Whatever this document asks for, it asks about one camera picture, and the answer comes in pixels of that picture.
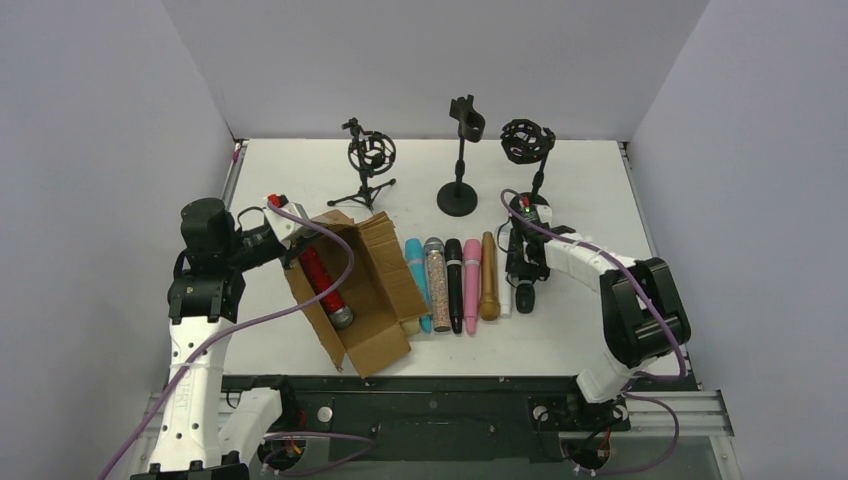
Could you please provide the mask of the black microphone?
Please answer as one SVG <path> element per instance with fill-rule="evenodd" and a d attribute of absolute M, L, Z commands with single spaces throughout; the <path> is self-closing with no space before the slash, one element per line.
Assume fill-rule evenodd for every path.
<path fill-rule="evenodd" d="M 519 279 L 515 286 L 515 309 L 521 314 L 529 314 L 535 308 L 535 287 L 530 279 Z"/>
<path fill-rule="evenodd" d="M 448 312 L 451 329 L 454 334 L 463 331 L 464 304 L 462 267 L 462 244 L 457 238 L 449 238 L 445 242 L 445 263 L 448 283 Z"/>

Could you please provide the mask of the white microphone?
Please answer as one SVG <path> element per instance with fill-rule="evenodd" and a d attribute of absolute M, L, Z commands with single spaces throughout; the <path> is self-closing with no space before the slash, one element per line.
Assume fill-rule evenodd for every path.
<path fill-rule="evenodd" d="M 512 286 L 507 272 L 510 233 L 511 228 L 507 227 L 506 224 L 503 224 L 497 229 L 497 233 L 495 235 L 497 248 L 496 277 L 498 281 L 498 301 L 500 305 L 500 316 L 502 318 L 509 318 L 512 313 Z"/>

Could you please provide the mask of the pink microphone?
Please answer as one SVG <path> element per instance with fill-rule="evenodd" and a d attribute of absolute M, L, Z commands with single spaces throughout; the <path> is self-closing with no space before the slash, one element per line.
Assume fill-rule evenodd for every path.
<path fill-rule="evenodd" d="M 465 322 L 465 330 L 468 335 L 474 335 L 477 331 L 481 259 L 481 242 L 478 239 L 467 240 L 464 244 L 463 250 L 463 318 Z"/>

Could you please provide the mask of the gold microphone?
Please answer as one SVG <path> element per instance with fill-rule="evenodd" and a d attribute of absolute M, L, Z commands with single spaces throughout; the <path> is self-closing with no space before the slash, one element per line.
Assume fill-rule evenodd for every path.
<path fill-rule="evenodd" d="M 479 301 L 480 318 L 495 321 L 500 316 L 500 303 L 497 290 L 497 253 L 492 232 L 482 236 L 481 292 Z"/>

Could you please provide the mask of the silver glitter microphone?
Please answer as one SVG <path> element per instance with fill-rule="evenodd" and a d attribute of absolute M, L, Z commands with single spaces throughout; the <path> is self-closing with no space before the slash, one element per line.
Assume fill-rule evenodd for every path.
<path fill-rule="evenodd" d="M 423 252 L 430 294 L 432 329 L 436 333 L 448 333 L 452 327 L 444 244 L 439 238 L 430 237 L 424 243 Z"/>

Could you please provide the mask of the black clip microphone stand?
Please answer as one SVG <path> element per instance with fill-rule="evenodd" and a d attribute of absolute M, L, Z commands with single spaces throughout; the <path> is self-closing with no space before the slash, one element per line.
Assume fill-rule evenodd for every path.
<path fill-rule="evenodd" d="M 437 206 L 451 217 L 470 215 L 478 205 L 475 189 L 465 182 L 467 143 L 479 143 L 482 140 L 486 120 L 474 107 L 473 94 L 451 100 L 449 116 L 458 122 L 458 155 L 455 163 L 455 179 L 443 185 L 437 193 Z"/>

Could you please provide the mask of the red glitter microphone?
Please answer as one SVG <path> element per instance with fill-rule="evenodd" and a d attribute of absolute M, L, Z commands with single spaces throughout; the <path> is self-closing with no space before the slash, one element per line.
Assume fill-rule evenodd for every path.
<path fill-rule="evenodd" d="M 333 284 L 324 262 L 315 247 L 310 246 L 298 257 L 300 266 L 316 294 L 325 293 L 320 300 L 330 323 L 336 330 L 345 329 L 353 322 L 354 315 L 337 291 L 330 292 Z"/>

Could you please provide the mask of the blue microphone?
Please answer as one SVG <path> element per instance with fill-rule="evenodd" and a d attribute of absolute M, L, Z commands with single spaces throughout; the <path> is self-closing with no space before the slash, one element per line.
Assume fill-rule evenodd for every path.
<path fill-rule="evenodd" d="M 418 238 L 410 238 L 405 241 L 404 258 L 426 306 L 430 308 L 431 299 L 424 264 L 423 245 Z"/>

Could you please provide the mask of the black round-base shock-mount stand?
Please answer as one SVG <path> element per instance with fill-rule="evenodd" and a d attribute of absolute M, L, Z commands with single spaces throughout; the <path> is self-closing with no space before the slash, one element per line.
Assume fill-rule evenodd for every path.
<path fill-rule="evenodd" d="M 513 164 L 538 165 L 528 197 L 534 204 L 548 206 L 540 190 L 549 154 L 555 146 L 555 133 L 529 119 L 513 119 L 503 126 L 500 141 L 507 159 Z"/>

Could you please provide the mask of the brown cardboard box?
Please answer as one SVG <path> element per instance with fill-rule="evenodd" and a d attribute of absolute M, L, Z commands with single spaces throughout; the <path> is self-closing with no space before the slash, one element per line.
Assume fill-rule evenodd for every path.
<path fill-rule="evenodd" d="M 400 322 L 430 312 L 407 266 L 395 226 L 380 212 L 356 222 L 339 210 L 312 219 L 336 233 L 353 252 L 353 269 L 338 293 L 353 311 L 350 326 L 336 330 L 321 304 L 303 313 L 337 371 L 346 360 L 362 377 L 378 374 L 412 350 Z"/>

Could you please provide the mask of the black tripod shock-mount stand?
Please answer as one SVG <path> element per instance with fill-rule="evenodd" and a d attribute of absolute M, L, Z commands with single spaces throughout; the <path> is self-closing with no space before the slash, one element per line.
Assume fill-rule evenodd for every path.
<path fill-rule="evenodd" d="M 356 193 L 328 200 L 327 205 L 333 207 L 344 202 L 354 202 L 373 213 L 377 196 L 385 188 L 394 186 L 397 179 L 391 178 L 379 185 L 370 185 L 369 182 L 386 174 L 394 166 L 396 145 L 391 137 L 380 131 L 365 130 L 356 117 L 350 118 L 341 129 L 351 135 L 347 156 L 349 164 L 358 174 L 360 185 Z"/>

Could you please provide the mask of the cream microphone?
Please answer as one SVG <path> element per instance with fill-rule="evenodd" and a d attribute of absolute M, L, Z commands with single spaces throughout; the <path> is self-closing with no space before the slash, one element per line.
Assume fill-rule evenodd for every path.
<path fill-rule="evenodd" d="M 420 318 L 414 317 L 400 322 L 401 329 L 407 337 L 417 335 L 421 332 Z"/>

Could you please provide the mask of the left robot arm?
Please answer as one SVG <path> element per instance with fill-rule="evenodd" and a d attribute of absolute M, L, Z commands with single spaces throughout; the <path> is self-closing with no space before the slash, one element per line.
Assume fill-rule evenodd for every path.
<path fill-rule="evenodd" d="M 237 226 L 224 202 L 204 198 L 181 211 L 185 248 L 168 290 L 169 383 L 154 450 L 142 479 L 246 479 L 265 432 L 282 414 L 274 388 L 244 392 L 220 421 L 223 367 L 245 290 L 244 272 L 285 257 L 302 231 L 299 205 L 272 195 L 263 223 Z"/>

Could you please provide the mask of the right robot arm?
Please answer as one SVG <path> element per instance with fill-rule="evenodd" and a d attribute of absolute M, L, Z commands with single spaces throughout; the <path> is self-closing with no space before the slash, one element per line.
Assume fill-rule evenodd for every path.
<path fill-rule="evenodd" d="M 514 218 L 512 230 L 544 252 L 548 269 L 596 293 L 604 345 L 576 377 L 587 403 L 620 396 L 635 378 L 676 380 L 688 370 L 682 346 L 691 326 L 668 264 L 608 251 L 577 233 L 558 234 Z"/>

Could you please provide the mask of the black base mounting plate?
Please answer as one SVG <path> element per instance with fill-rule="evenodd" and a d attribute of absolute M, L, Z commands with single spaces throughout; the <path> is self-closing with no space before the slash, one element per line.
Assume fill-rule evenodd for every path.
<path fill-rule="evenodd" d="M 563 446 L 594 448 L 631 427 L 624 401 L 588 404 L 570 377 L 227 375 L 222 392 L 252 388 L 281 392 L 273 430 L 339 434 L 333 460 L 365 437 L 373 461 L 557 461 Z"/>

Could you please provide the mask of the aluminium frame rail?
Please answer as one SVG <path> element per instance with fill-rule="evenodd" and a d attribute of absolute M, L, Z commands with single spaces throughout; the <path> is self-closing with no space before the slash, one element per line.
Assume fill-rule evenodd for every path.
<path fill-rule="evenodd" d="M 692 437 L 718 437 L 726 436 L 733 437 L 734 431 L 732 428 L 730 417 L 726 411 L 724 399 L 720 391 L 666 391 L 666 392 L 636 392 L 633 396 L 648 397 L 649 400 L 656 400 L 668 406 L 677 416 L 679 424 L 679 435 Z M 219 424 L 223 426 L 225 421 L 234 411 L 234 408 L 225 405 L 224 396 L 221 397 L 221 411 L 219 414 Z M 636 400 L 626 398 L 622 401 L 623 407 L 627 409 L 625 421 L 616 426 L 615 431 L 631 432 L 637 436 L 662 436 L 673 430 L 673 419 L 671 414 L 667 412 L 662 405 L 647 402 L 646 400 Z M 549 418 L 542 421 L 543 427 L 552 427 L 553 432 L 566 434 L 567 432 L 581 432 L 565 426 L 555 427 L 552 418 L 552 407 L 546 407 Z M 143 430 L 138 438 L 146 438 L 155 440 L 158 436 L 161 427 L 162 414 L 157 414 L 151 423 Z M 422 419 L 398 420 L 401 426 L 461 426 L 462 422 L 471 422 L 470 417 L 453 418 L 449 416 L 424 416 Z"/>

